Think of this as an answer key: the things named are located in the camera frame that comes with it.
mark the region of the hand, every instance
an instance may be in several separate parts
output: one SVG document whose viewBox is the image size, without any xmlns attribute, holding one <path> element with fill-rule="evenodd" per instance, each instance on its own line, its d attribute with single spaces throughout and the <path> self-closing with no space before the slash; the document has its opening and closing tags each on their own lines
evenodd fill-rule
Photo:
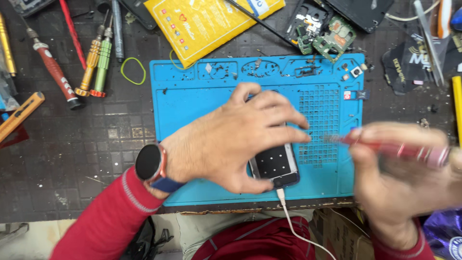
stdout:
<svg viewBox="0 0 462 260">
<path fill-rule="evenodd" d="M 249 94 L 255 96 L 247 101 Z M 226 104 L 161 142 L 167 150 L 167 176 L 178 182 L 205 178 L 233 193 L 271 190 L 271 181 L 247 175 L 249 159 L 284 143 L 311 140 L 301 130 L 279 126 L 284 122 L 308 129 L 288 99 L 261 92 L 256 83 L 240 83 Z"/>
<path fill-rule="evenodd" d="M 447 146 L 446 135 L 415 124 L 374 123 L 355 130 L 364 142 L 405 142 L 416 146 Z M 365 145 L 350 147 L 355 164 L 356 199 L 375 235 L 396 249 L 411 249 L 418 232 L 412 217 L 462 204 L 462 154 L 453 150 L 450 164 L 439 170 L 418 162 L 383 158 Z"/>
</svg>

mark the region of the smartwatch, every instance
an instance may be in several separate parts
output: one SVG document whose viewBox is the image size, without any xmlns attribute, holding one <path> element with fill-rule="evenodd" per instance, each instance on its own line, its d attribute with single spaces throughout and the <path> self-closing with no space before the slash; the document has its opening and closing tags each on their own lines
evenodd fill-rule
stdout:
<svg viewBox="0 0 462 260">
<path fill-rule="evenodd" d="M 184 183 L 169 179 L 166 175 L 167 151 L 158 143 L 150 143 L 138 153 L 135 171 L 138 178 L 147 181 L 150 186 L 163 192 L 172 193 Z"/>
</svg>

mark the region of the pants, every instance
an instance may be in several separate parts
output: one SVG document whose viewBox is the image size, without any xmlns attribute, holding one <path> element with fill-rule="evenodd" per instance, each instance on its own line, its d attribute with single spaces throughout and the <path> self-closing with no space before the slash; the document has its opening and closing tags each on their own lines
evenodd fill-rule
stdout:
<svg viewBox="0 0 462 260">
<path fill-rule="evenodd" d="M 291 210 L 289 216 L 301 216 L 308 222 L 313 218 L 314 210 Z M 180 226 L 180 244 L 183 251 L 183 260 L 190 260 L 194 253 L 208 239 L 215 234 L 233 225 L 259 221 L 271 217 L 286 218 L 284 211 L 264 211 L 258 213 L 229 213 L 229 214 L 206 214 L 188 215 L 176 214 L 176 220 Z"/>
</svg>

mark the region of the red sleeve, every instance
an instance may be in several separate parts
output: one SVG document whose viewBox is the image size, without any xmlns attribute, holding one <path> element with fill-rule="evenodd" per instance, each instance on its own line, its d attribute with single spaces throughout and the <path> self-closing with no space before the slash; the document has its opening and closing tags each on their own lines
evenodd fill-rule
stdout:
<svg viewBox="0 0 462 260">
<path fill-rule="evenodd" d="M 146 190 L 134 167 L 129 168 L 85 209 L 50 260 L 119 259 L 146 217 L 163 202 Z"/>
<path fill-rule="evenodd" d="M 390 248 L 383 244 L 378 238 L 372 234 L 372 244 L 374 246 L 374 254 L 376 260 L 435 260 L 433 252 L 425 240 L 424 232 L 420 225 L 419 239 L 414 248 L 410 250 L 400 251 Z"/>
</svg>

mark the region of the left hand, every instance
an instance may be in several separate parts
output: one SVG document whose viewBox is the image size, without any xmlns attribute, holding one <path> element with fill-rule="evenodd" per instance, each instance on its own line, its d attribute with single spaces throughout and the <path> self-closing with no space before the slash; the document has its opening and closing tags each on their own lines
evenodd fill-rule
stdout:
<svg viewBox="0 0 462 260">
<path fill-rule="evenodd" d="M 250 94 L 255 96 L 247 101 Z M 311 140 L 301 130 L 279 126 L 284 122 L 308 129 L 305 116 L 287 98 L 274 91 L 261 92 L 256 83 L 240 83 L 226 104 L 161 142 L 167 151 L 167 176 L 183 183 L 205 178 L 233 193 L 271 190 L 271 181 L 247 175 L 249 159 L 288 142 Z"/>
</svg>

